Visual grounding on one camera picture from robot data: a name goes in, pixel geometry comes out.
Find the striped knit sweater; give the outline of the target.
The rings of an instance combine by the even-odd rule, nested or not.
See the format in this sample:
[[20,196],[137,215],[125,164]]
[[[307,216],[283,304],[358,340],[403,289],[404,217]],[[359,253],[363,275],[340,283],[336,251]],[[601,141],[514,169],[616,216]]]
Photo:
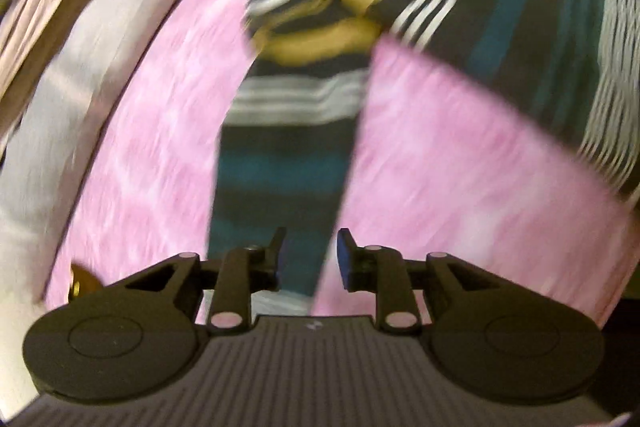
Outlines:
[[255,57],[221,127],[208,252],[286,228],[287,291],[318,285],[382,35],[460,70],[639,198],[639,0],[248,0],[245,28]]

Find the pink floral bedspread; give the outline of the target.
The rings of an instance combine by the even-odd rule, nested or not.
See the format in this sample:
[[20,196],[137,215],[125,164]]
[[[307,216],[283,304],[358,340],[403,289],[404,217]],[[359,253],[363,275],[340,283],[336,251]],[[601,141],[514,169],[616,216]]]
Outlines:
[[[245,0],[181,0],[108,124],[47,291],[70,265],[111,283],[205,251],[216,135],[250,64]],[[629,210],[486,91],[385,39],[340,225],[423,258],[448,251],[604,321],[639,259]]]

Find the pale pink folded quilt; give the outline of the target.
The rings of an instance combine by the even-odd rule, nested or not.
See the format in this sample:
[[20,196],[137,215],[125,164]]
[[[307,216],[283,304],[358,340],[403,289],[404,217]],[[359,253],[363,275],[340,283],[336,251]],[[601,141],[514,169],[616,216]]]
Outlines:
[[1,297],[39,301],[104,124],[177,0],[91,0],[44,70],[1,169]]

